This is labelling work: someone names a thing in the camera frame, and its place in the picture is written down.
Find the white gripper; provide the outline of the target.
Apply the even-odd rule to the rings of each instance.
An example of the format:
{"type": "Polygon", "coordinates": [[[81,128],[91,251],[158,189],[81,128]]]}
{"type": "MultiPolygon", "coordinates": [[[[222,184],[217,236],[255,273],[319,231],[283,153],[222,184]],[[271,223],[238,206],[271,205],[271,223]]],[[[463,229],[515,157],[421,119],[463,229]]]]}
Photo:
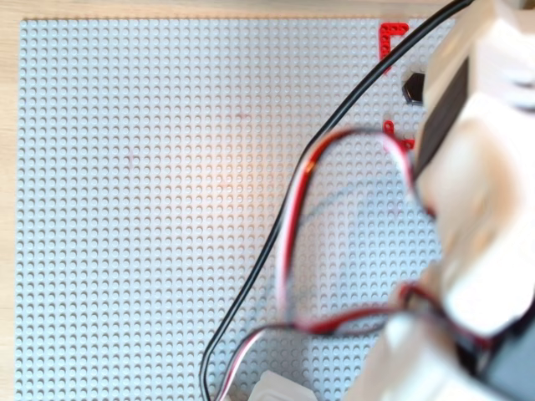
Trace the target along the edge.
{"type": "Polygon", "coordinates": [[[423,105],[418,171],[464,119],[481,119],[498,131],[533,132],[534,11],[507,1],[473,2],[429,60],[423,105]]]}

